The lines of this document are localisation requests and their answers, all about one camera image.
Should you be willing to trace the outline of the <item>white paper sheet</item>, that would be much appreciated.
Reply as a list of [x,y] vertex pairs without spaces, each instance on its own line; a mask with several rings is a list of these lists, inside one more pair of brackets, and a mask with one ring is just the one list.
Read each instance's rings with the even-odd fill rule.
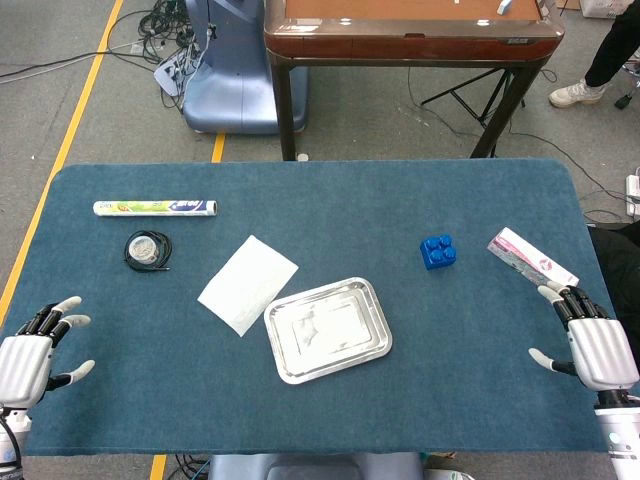
[[243,337],[297,270],[297,264],[250,235],[197,301]]

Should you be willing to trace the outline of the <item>black folding stand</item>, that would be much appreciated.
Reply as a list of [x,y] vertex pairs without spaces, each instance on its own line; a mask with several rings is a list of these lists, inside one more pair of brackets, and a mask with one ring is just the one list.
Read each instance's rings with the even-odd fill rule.
[[[461,95],[460,91],[477,84],[491,76],[497,75],[498,80],[488,100],[486,101],[481,111],[476,111]],[[425,107],[427,104],[440,100],[445,96],[452,97],[480,126],[486,128],[490,118],[497,111],[497,104],[506,96],[512,82],[515,80],[515,74],[506,69],[493,68],[479,75],[475,75],[468,80],[454,85],[434,96],[426,98],[418,102],[420,108]]]

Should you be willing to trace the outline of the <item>grey blue robot body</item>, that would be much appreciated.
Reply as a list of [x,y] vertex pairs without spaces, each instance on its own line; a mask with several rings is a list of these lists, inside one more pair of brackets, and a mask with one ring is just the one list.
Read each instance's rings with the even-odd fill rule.
[[418,453],[213,455],[207,480],[424,480]]

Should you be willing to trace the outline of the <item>brown wooden table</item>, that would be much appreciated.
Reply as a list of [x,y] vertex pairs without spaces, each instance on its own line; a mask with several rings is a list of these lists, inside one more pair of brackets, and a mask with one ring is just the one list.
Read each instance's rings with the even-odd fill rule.
[[296,158],[296,67],[485,68],[513,79],[471,155],[489,156],[565,28],[555,0],[263,0],[282,158]]

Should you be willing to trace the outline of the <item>cling film roll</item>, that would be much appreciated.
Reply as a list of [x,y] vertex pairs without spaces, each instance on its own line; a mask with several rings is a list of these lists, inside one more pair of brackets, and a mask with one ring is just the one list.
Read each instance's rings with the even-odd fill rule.
[[216,216],[215,200],[159,200],[159,201],[96,201],[93,212],[97,216]]

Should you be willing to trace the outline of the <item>white pink toothpaste box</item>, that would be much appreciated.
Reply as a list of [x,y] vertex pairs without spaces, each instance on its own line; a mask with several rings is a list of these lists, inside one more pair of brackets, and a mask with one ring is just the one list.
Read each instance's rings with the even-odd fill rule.
[[487,249],[536,286],[549,282],[563,286],[579,284],[577,276],[508,227],[489,242]]

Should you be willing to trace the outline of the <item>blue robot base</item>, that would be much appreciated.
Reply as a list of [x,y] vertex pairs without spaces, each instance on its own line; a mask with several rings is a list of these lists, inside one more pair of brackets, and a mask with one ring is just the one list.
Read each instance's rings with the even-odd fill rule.
[[279,132],[270,61],[264,43],[264,0],[185,0],[204,51],[185,87],[182,112],[195,131],[272,135]]

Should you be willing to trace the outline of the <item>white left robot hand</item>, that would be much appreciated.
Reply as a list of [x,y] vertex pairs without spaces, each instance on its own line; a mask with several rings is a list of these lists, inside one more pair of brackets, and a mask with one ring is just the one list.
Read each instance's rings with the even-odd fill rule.
[[74,328],[90,324],[87,315],[71,315],[82,303],[79,296],[42,307],[15,334],[0,343],[0,406],[29,410],[45,393],[74,384],[95,367],[87,360],[71,372],[53,375],[52,363],[64,336]]

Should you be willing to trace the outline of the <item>teal felt table cover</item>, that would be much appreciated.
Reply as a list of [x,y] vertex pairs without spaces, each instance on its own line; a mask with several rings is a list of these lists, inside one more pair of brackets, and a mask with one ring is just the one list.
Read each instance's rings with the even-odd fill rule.
[[[216,216],[97,216],[96,201],[215,200]],[[54,178],[6,317],[78,295],[57,371],[82,381],[32,410],[31,455],[339,451],[601,451],[595,397],[539,367],[566,360],[534,285],[488,249],[508,227],[607,289],[568,170],[548,159],[74,165]],[[457,260],[420,252],[448,234]],[[253,235],[298,265],[291,295],[368,280],[393,345],[301,385],[265,325],[243,337],[197,298]]]

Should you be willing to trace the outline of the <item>white power strip with plugs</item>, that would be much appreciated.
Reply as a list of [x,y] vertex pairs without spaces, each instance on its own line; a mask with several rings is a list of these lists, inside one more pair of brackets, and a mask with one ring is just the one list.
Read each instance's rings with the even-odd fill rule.
[[196,72],[198,52],[183,49],[164,60],[154,71],[162,91],[174,98],[182,97],[187,83]]

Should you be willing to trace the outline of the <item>cardboard box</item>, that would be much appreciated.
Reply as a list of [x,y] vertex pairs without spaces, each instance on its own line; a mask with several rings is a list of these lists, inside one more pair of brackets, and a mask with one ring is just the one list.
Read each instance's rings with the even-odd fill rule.
[[626,9],[623,0],[579,0],[585,18],[614,19]]

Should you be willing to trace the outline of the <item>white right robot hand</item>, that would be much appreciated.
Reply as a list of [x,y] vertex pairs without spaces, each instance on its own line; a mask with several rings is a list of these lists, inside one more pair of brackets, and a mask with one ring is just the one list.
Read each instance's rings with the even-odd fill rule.
[[537,291],[561,321],[572,359],[552,359],[537,348],[528,350],[530,357],[551,372],[578,378],[597,394],[599,409],[640,408],[640,397],[630,393],[640,371],[621,322],[576,286],[549,281]]

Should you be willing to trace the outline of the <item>person leg with white shoe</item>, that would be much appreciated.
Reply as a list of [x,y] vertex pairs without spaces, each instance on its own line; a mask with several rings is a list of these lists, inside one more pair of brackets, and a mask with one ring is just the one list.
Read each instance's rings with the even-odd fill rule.
[[612,1],[618,15],[591,66],[577,83],[549,94],[548,101],[553,107],[568,108],[600,101],[615,74],[640,48],[640,0]]

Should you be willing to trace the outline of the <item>silver metal tray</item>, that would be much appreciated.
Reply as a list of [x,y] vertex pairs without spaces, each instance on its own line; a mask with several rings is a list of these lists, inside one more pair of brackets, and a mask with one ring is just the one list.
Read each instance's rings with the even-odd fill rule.
[[277,299],[263,319],[278,374],[289,385],[381,358],[393,345],[374,287],[362,277]]

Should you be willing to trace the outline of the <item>blue building block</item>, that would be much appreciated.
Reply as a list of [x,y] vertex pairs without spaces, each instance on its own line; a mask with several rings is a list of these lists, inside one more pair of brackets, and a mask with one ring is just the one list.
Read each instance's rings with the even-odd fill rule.
[[453,265],[457,260],[457,251],[453,239],[448,234],[430,236],[420,244],[420,252],[427,270]]

